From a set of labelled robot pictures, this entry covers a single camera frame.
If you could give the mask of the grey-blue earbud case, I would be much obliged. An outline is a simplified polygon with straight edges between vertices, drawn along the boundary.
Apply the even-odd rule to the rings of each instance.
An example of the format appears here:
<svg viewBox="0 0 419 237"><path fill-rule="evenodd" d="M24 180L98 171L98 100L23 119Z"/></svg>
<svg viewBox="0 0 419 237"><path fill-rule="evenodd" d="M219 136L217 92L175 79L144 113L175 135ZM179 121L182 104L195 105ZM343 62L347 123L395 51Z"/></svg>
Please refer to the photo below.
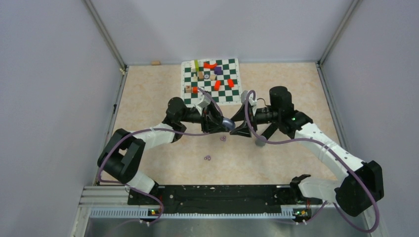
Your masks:
<svg viewBox="0 0 419 237"><path fill-rule="evenodd" d="M232 121L232 120L231 120L231 119L229 119L229 118L223 118L222 124L223 124L223 126L225 126L225 127L226 127L229 131L234 130L234 129L235 129L235 127L236 127L235 122L234 122L234 121Z"/></svg>

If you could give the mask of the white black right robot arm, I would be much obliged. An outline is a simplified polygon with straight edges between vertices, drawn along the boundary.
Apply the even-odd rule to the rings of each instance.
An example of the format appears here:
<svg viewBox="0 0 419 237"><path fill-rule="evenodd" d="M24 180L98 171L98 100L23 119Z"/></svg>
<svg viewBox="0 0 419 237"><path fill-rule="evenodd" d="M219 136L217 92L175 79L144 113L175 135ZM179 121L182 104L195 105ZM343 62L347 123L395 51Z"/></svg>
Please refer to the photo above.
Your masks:
<svg viewBox="0 0 419 237"><path fill-rule="evenodd" d="M290 198L295 203L304 203L308 198L318 198L337 204L343 212L356 217L372 207L379 215L377 202L384 196L382 168L375 162L365 162L342 148L329 138L305 113L295 110L292 95L284 86L269 91L271 104L257 107L254 90L241 94L242 106L232 117L243 123L232 130L232 135L251 137L260 143L273 145L268 135L257 134L259 124L279 130L289 140L279 144L298 142L307 148L336 177L325 180L301 175L291 182Z"/></svg>

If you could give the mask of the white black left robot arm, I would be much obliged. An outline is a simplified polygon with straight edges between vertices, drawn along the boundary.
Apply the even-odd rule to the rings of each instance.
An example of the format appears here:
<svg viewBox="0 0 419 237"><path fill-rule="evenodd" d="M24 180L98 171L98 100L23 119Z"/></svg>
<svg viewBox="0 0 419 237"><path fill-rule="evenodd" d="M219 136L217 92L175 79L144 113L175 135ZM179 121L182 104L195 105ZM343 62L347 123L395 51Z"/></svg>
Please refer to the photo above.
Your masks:
<svg viewBox="0 0 419 237"><path fill-rule="evenodd" d="M168 102L166 117L158 125L138 132L118 129L98 158L97 165L122 184L140 190L139 196L146 204L158 199L157 182L139 171L144 151L178 141L188 123L199 123L203 134L229 132L235 128L232 120L225 118L216 103L203 98L188 108L180 97Z"/></svg>

